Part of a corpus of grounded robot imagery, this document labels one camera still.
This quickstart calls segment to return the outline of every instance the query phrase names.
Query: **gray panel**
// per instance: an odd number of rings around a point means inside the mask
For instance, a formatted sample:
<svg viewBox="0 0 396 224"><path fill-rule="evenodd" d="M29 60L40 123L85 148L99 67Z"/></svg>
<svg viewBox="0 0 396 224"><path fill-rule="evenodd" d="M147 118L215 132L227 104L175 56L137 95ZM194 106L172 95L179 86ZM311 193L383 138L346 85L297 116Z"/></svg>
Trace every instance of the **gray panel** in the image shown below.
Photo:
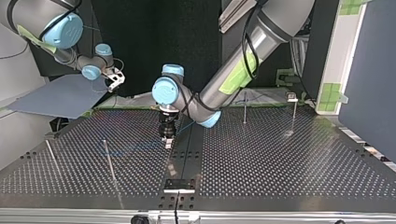
<svg viewBox="0 0 396 224"><path fill-rule="evenodd" d="M57 78L18 99L7 108L19 112L77 119L105 94L105 79L90 81L82 75Z"/></svg>
<svg viewBox="0 0 396 224"><path fill-rule="evenodd" d="M364 141L396 161L394 88L396 1L367 5L339 119Z"/></svg>
<svg viewBox="0 0 396 224"><path fill-rule="evenodd" d="M172 174L167 168L175 165L168 163L173 149L164 148L157 120L157 111L94 113L51 143L56 161L40 147L3 170L0 207L158 209L169 201L161 197Z"/></svg>
<svg viewBox="0 0 396 224"><path fill-rule="evenodd" d="M291 107L243 116L230 108L214 128L193 128L194 209L396 212L396 174L310 108L295 120Z"/></svg>

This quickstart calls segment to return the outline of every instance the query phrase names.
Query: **metal rod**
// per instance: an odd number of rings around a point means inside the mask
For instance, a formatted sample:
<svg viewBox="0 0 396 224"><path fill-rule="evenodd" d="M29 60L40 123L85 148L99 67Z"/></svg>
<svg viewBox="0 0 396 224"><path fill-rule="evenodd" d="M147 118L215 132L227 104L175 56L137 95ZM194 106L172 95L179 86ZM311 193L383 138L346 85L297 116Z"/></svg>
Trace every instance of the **metal rod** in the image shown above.
<svg viewBox="0 0 396 224"><path fill-rule="evenodd" d="M46 140L46 144L47 144L47 148L49 149L50 156L52 157L53 160L56 160L55 155L53 154L52 151L52 147L50 146L50 141L48 139Z"/></svg>
<svg viewBox="0 0 396 224"><path fill-rule="evenodd" d="M244 111L244 124L247 123L247 110L248 110L248 98L247 98L247 92L245 92L245 111Z"/></svg>
<svg viewBox="0 0 396 224"><path fill-rule="evenodd" d="M297 112L297 101L294 103L294 111L293 111L293 119L296 118L296 112Z"/></svg>
<svg viewBox="0 0 396 224"><path fill-rule="evenodd" d="M108 161L108 166L110 167L111 175L113 177L113 180L117 181L116 175L114 174L113 162L111 161L110 152L108 150L107 140L106 139L103 140L103 146L105 147L105 151L106 151L106 155L107 155L107 161Z"/></svg>

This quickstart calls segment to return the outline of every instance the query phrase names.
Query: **end effector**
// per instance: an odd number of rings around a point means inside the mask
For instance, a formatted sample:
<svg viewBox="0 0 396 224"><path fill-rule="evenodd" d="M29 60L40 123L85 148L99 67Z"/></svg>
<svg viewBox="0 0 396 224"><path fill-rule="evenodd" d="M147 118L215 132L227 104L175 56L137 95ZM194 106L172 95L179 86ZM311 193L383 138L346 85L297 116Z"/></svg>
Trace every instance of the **end effector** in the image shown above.
<svg viewBox="0 0 396 224"><path fill-rule="evenodd" d="M81 3L82 0L2 0L0 23L51 54L58 63L80 70L87 79L104 76L111 80L108 90L114 91L125 77L114 66L111 47L96 46L92 58L78 55L73 49L83 32L82 19L74 13Z"/></svg>

